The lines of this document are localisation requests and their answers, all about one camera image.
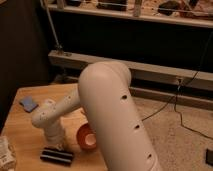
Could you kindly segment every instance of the white robotic arm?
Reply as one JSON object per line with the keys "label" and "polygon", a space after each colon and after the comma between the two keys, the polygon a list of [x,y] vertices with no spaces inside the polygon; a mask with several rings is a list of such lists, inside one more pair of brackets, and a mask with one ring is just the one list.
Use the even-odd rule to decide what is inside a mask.
{"label": "white robotic arm", "polygon": [[53,129],[59,126],[53,125],[57,125],[58,118],[81,104],[109,171],[160,171],[157,155],[130,95],[130,81],[130,71],[122,63],[91,64],[81,73],[78,90],[36,112],[32,123],[44,128],[45,135],[54,137]]}

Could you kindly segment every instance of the shelf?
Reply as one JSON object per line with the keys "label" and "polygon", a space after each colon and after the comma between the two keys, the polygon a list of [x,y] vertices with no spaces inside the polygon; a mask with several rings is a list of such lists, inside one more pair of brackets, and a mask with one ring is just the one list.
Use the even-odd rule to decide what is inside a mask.
{"label": "shelf", "polygon": [[192,11],[187,12],[183,10],[174,10],[173,14],[170,16],[160,14],[158,12],[158,6],[160,2],[158,1],[162,2],[162,0],[154,0],[154,2],[156,3],[153,4],[154,2],[152,0],[146,0],[143,3],[129,0],[127,2],[125,11],[98,9],[97,4],[99,2],[95,0],[91,0],[90,2],[88,1],[81,2],[79,7],[69,6],[69,5],[63,6],[59,4],[58,5],[48,4],[48,8],[50,11],[60,11],[60,12],[67,12],[67,13],[79,13],[79,14],[87,14],[87,15],[95,15],[95,16],[130,19],[130,20],[141,20],[141,21],[150,21],[150,22],[158,22],[158,23],[213,28],[213,20],[212,20],[213,17],[209,17],[209,20],[200,19],[199,17],[198,18],[183,17],[183,13],[186,14]]}

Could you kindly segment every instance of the floor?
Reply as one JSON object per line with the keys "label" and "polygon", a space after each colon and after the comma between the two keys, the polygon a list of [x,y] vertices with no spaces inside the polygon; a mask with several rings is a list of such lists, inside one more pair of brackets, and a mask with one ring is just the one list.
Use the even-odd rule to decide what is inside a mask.
{"label": "floor", "polygon": [[[134,98],[142,118],[161,108],[165,102]],[[213,137],[213,111],[179,106],[183,124]],[[145,128],[159,156],[164,171],[212,171],[205,164],[206,149],[213,150],[213,140],[187,130],[180,125],[180,114],[174,104],[144,121]]]}

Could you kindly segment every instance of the electrical outlet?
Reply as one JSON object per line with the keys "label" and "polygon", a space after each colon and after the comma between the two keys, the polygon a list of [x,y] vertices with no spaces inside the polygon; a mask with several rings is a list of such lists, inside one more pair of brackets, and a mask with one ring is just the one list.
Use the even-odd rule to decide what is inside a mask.
{"label": "electrical outlet", "polygon": [[176,84],[176,85],[182,85],[184,79],[185,79],[185,78],[182,77],[182,76],[176,76],[176,77],[175,77],[175,80],[174,80],[174,84]]}
{"label": "electrical outlet", "polygon": [[2,3],[4,3],[4,2],[6,2],[7,0],[0,0],[0,4],[2,4]]}

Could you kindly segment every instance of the blue object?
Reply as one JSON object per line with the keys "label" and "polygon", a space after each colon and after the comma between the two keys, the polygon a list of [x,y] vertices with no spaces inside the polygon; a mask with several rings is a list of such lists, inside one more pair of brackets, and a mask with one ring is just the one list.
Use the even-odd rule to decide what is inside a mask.
{"label": "blue object", "polygon": [[24,110],[28,113],[32,112],[36,107],[38,107],[38,104],[30,96],[21,99],[19,103],[24,107]]}

